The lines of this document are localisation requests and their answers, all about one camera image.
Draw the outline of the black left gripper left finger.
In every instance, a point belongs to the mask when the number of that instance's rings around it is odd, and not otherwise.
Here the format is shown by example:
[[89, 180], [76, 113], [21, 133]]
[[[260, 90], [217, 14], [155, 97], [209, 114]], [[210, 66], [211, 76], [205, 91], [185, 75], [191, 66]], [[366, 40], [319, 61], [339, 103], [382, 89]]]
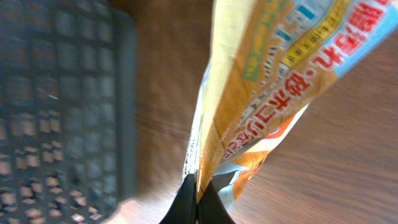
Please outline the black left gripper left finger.
[[188, 174], [159, 224], [195, 224], [196, 204], [195, 176]]

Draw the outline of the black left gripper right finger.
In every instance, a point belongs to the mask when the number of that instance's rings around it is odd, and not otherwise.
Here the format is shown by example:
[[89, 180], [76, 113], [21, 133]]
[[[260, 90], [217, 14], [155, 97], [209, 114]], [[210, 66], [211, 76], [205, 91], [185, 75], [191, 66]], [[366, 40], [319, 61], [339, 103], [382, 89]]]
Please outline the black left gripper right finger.
[[235, 224], [210, 182], [197, 205], [198, 224]]

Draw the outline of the yellow wet wipes pack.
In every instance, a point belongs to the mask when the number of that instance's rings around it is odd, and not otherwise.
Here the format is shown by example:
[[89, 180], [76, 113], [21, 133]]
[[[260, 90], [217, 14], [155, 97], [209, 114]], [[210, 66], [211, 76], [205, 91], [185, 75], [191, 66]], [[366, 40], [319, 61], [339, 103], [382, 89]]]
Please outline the yellow wet wipes pack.
[[397, 28], [393, 0], [216, 0], [183, 174], [226, 208], [308, 104]]

